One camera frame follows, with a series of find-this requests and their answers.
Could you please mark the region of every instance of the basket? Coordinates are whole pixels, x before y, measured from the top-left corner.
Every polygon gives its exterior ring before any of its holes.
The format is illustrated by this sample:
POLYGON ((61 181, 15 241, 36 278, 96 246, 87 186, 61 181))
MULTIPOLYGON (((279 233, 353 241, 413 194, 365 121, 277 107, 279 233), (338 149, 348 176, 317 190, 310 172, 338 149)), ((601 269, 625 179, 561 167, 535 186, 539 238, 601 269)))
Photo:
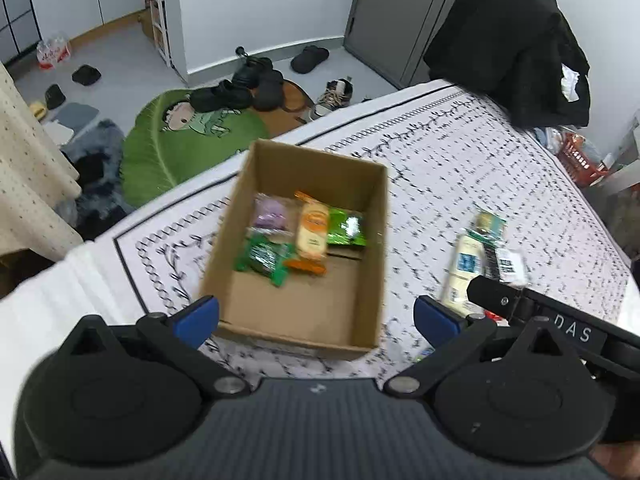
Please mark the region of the basket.
POLYGON ((571 180, 578 187, 589 187, 601 176, 609 173, 600 162, 597 166, 591 162, 579 146, 582 145, 582 137, 577 134, 566 134, 562 149, 558 153, 560 162, 569 173, 571 180))

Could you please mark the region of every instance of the beige curtain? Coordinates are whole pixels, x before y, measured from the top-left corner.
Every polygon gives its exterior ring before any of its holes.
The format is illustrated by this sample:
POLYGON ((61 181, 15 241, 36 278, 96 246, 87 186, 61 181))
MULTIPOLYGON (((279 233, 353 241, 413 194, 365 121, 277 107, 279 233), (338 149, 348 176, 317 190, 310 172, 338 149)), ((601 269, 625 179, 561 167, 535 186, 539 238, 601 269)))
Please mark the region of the beige curtain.
POLYGON ((80 195, 78 172, 0 67, 0 254, 31 249, 57 261, 82 243, 52 209, 80 195))

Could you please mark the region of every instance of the shoelace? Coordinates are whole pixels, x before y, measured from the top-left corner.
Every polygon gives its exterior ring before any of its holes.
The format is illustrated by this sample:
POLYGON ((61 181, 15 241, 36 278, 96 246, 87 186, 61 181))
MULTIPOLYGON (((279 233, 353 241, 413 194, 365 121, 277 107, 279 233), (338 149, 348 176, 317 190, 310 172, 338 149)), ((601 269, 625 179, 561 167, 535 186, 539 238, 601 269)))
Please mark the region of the shoelace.
POLYGON ((318 104, 326 104, 330 107, 339 108, 342 106, 342 95, 338 94, 335 89, 328 89, 320 96, 318 104))

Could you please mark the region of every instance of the ribbed gray panel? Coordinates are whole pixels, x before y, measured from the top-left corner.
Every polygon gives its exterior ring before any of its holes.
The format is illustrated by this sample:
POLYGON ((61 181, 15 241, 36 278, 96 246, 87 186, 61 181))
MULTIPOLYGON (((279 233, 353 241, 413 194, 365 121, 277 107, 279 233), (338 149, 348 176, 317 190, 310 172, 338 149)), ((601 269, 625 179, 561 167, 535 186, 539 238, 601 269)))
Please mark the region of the ribbed gray panel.
POLYGON ((33 480, 603 480, 590 460, 522 468, 456 447, 424 406, 373 380, 263 381, 216 403, 183 443, 145 463, 89 469, 50 461, 33 480))

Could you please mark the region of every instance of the open cardboard box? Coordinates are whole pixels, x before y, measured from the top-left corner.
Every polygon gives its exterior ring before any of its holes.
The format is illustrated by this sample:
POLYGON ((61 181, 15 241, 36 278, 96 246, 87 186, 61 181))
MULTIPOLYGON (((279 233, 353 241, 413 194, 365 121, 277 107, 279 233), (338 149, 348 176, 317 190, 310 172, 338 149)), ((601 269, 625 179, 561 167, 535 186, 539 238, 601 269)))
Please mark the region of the open cardboard box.
POLYGON ((385 281, 386 167, 270 140, 257 140, 238 176, 207 265, 201 294, 218 298, 225 338, 325 358, 353 359, 378 345, 385 281), (234 270, 258 192, 303 191, 330 206, 364 213, 367 246, 328 256, 327 272, 290 270, 282 287, 234 270))

